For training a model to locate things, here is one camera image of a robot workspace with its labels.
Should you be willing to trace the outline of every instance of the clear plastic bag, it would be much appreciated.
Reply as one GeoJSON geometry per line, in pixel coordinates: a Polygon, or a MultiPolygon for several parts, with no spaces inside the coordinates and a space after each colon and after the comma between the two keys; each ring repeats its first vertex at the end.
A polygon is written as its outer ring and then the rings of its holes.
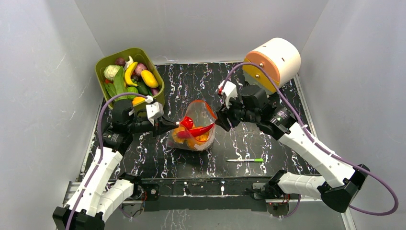
{"type": "Polygon", "coordinates": [[[186,109],[183,120],[187,117],[193,120],[192,129],[188,130],[184,125],[180,124],[178,128],[170,132],[166,142],[167,146],[192,151],[203,151],[210,148],[214,141],[214,122],[217,117],[209,105],[202,100],[191,102],[186,109]]]}

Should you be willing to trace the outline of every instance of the white arm segment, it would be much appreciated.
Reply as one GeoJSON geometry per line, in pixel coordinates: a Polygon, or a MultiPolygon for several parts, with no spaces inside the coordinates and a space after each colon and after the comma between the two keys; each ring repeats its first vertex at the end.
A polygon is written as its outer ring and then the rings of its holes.
{"type": "MultiPolygon", "coordinates": [[[[103,194],[103,190],[109,181],[113,170],[118,165],[122,159],[122,155],[116,151],[112,152],[112,149],[103,148],[103,160],[101,161],[96,173],[93,175],[92,180],[86,187],[86,191],[83,194],[83,198],[80,200],[78,207],[75,211],[80,212],[82,209],[86,210],[86,214],[94,217],[96,215],[96,210],[99,204],[100,197],[103,194]]],[[[80,183],[79,189],[76,190],[75,194],[69,199],[67,205],[70,205],[69,209],[72,209],[78,196],[85,185],[85,182],[89,179],[90,173],[93,171],[94,167],[100,159],[100,149],[96,150],[96,154],[93,162],[83,178],[82,183],[80,183]]]]}
{"type": "MultiPolygon", "coordinates": [[[[344,178],[350,179],[355,170],[321,151],[309,138],[298,123],[290,128],[290,134],[283,135],[278,141],[289,146],[309,164],[311,164],[325,179],[332,188],[344,185],[344,178]]],[[[325,149],[331,151],[323,143],[317,141],[325,149]]]]}
{"type": "Polygon", "coordinates": [[[100,198],[96,213],[102,212],[102,219],[106,222],[114,210],[133,194],[133,191],[133,183],[128,180],[117,180],[110,190],[100,198]]]}
{"type": "Polygon", "coordinates": [[[317,187],[325,181],[322,176],[303,176],[287,172],[280,178],[278,186],[285,194],[301,194],[321,199],[317,187]]]}

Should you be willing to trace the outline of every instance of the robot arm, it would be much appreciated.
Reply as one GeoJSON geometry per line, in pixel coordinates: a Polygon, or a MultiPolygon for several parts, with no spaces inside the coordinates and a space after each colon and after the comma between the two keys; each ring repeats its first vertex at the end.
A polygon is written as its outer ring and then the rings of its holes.
{"type": "Polygon", "coordinates": [[[119,180],[103,194],[110,176],[133,141],[133,134],[151,131],[153,136],[156,136],[176,127],[178,127],[177,124],[163,115],[163,107],[158,102],[148,104],[146,110],[134,111],[130,100],[117,101],[112,110],[112,126],[102,135],[103,159],[99,163],[101,149],[97,149],[79,189],[64,207],[55,209],[53,219],[57,228],[66,229],[70,213],[75,212],[69,229],[104,229],[105,221],[123,201],[129,197],[140,197],[142,193],[139,189],[141,178],[123,173],[119,180]],[[74,208],[79,196],[82,197],[74,208]]]}
{"type": "MultiPolygon", "coordinates": [[[[240,93],[242,102],[237,99],[236,86],[229,81],[221,94],[225,97],[225,103],[217,111],[217,125],[229,131],[240,122],[254,123],[262,132],[293,149],[321,174],[304,176],[279,171],[261,189],[262,194],[275,198],[284,194],[302,194],[323,200],[335,211],[345,212],[361,189],[366,174],[322,152],[307,138],[289,110],[272,106],[266,92],[259,86],[244,87],[240,93]]],[[[327,149],[320,141],[318,144],[327,149]]]]}

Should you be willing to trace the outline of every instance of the yellow squash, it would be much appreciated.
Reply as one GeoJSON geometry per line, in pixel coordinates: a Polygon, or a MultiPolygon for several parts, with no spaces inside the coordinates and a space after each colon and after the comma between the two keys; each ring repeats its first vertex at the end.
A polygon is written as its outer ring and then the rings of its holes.
{"type": "Polygon", "coordinates": [[[135,68],[137,67],[138,62],[134,62],[131,64],[128,69],[125,71],[124,74],[124,82],[129,85],[129,86],[135,86],[137,87],[138,85],[135,84],[133,81],[131,81],[131,75],[133,74],[135,68]]]}
{"type": "Polygon", "coordinates": [[[145,85],[147,85],[149,88],[156,88],[159,86],[154,74],[152,74],[149,70],[141,71],[141,77],[142,80],[144,80],[145,85]]]}
{"type": "Polygon", "coordinates": [[[135,106],[136,104],[145,101],[145,99],[143,97],[136,97],[133,100],[133,106],[135,106]]]}

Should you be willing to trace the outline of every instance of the cauliflower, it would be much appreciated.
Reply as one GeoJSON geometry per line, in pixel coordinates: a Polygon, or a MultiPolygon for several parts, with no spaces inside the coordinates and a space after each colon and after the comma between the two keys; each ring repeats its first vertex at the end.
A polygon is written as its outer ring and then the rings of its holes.
{"type": "Polygon", "coordinates": [[[114,81],[114,77],[117,74],[118,70],[120,69],[121,66],[108,66],[105,70],[104,70],[104,76],[105,78],[107,78],[110,81],[114,81]]]}

